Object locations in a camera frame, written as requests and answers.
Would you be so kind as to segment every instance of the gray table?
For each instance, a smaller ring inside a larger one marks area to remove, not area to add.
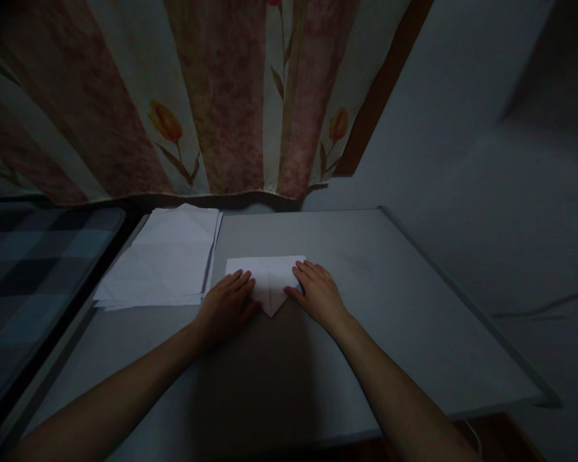
[[[213,282],[228,258],[300,254],[330,270],[351,313],[447,415],[556,401],[386,210],[226,216]],[[28,430],[196,313],[196,307],[97,312]],[[289,301],[193,365],[111,459],[249,456],[378,433],[336,344]]]

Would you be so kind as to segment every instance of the hand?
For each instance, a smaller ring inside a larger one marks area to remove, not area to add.
[[[247,300],[255,282],[250,279],[250,271],[243,274],[240,269],[225,276],[207,293],[192,323],[206,349],[230,340],[261,309],[260,302]]]
[[[342,303],[336,283],[323,266],[308,260],[295,264],[297,268],[293,267],[293,274],[302,284],[304,295],[294,287],[285,287],[285,293],[295,299],[311,318],[331,332],[351,317]]]

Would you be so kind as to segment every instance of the folded paper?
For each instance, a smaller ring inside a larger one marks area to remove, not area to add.
[[[257,282],[250,297],[261,302],[262,310],[270,317],[278,311],[287,299],[286,286],[298,287],[299,281],[293,275],[296,261],[303,261],[303,255],[285,257],[244,257],[227,259],[225,274],[238,270],[250,271]]]

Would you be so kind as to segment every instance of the paper sheet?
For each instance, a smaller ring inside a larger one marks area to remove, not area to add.
[[[292,268],[296,261],[305,259],[303,255],[227,259],[225,274],[238,270],[250,271],[257,280],[250,297],[261,302],[263,311],[273,317],[287,299],[285,287],[300,287]]]
[[[96,305],[198,305],[209,289],[221,222],[217,209],[155,209],[99,285]]]

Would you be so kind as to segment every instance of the plaid blanket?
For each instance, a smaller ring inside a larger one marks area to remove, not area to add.
[[[68,307],[121,209],[0,212],[0,395]]]

